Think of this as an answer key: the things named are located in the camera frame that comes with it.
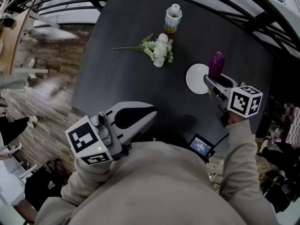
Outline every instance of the black and white marker cube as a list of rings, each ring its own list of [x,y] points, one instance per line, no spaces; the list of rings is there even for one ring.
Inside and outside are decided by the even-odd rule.
[[[227,109],[244,118],[251,117],[258,113],[262,97],[263,94],[251,86],[231,88]]]
[[[67,139],[76,158],[88,165],[112,161],[112,156],[92,125],[88,116],[66,130]]]

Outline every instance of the hand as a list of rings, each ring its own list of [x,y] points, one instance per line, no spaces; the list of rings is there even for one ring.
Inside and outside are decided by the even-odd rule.
[[[229,119],[228,119],[228,125],[231,125],[231,124],[234,124],[234,123],[237,123],[237,122],[241,122],[245,120],[244,117],[234,113],[234,112],[229,112]]]

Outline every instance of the dark gray table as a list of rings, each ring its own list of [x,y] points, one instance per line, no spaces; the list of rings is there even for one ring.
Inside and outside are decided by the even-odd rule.
[[[155,67],[148,55],[113,47],[137,45],[147,35],[164,32],[165,11],[178,3],[183,17],[174,34],[174,63]],[[273,57],[248,34],[225,19],[181,0],[109,0],[91,34],[73,94],[72,106],[88,115],[120,101],[141,101],[159,108],[152,131],[182,135],[199,133],[215,144],[227,131],[217,118],[217,99],[194,94],[186,85],[188,68],[209,65],[214,52],[225,55],[223,73],[265,94],[256,131],[270,88]],[[226,150],[219,145],[219,153]]]

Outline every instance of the black metal frame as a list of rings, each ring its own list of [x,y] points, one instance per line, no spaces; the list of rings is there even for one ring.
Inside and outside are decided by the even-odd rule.
[[[26,0],[21,4],[19,4],[18,1],[19,0],[12,0],[7,6],[6,10],[20,12],[22,10],[30,8],[34,12],[39,12],[42,10],[58,7],[61,5],[68,5],[71,3],[89,1],[93,6],[66,7],[66,8],[56,9],[56,10],[54,9],[51,11],[40,13],[40,15],[46,15],[46,14],[69,11],[69,10],[77,10],[77,9],[97,9],[98,11],[102,11],[103,6],[99,2],[107,2],[107,0],[70,0],[66,2],[57,3],[54,5],[41,7],[44,3],[52,0],[39,0],[39,1]],[[236,10],[241,14],[219,12],[213,8],[210,8],[204,4],[201,4],[193,0],[183,0],[183,1],[195,4],[201,8],[213,12],[218,16],[230,21],[234,25],[238,26],[240,29],[244,30],[251,37],[253,37],[258,43],[262,44],[275,57],[279,58],[278,53],[276,53],[272,49],[272,46],[264,42],[263,40],[261,40],[253,32],[259,32],[272,38],[278,44],[278,46],[284,51],[284,59],[287,58],[291,60],[295,59],[295,57],[292,56],[288,51],[288,49],[286,48],[286,45],[300,52],[300,39],[297,33],[294,31],[293,27],[289,24],[289,22],[285,19],[285,17],[268,0],[252,0],[264,10],[264,12],[262,12],[257,16],[251,15],[248,11],[241,8],[240,6],[238,6],[237,4],[233,3],[230,0],[218,0],[218,1],[230,6],[231,8],[233,8],[234,10]],[[272,26],[271,24],[273,22],[277,22],[283,30]]]

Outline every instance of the green leaf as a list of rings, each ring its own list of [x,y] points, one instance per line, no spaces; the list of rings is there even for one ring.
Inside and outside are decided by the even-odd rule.
[[[145,52],[146,54],[148,54],[148,55],[151,57],[151,60],[152,60],[152,61],[154,61],[153,53],[150,51],[149,48],[145,48],[145,49],[144,49],[144,52]]]
[[[148,42],[148,41],[152,38],[152,36],[153,36],[153,33],[151,33],[149,36],[145,37],[145,38],[141,41],[141,43],[143,43],[143,42]]]

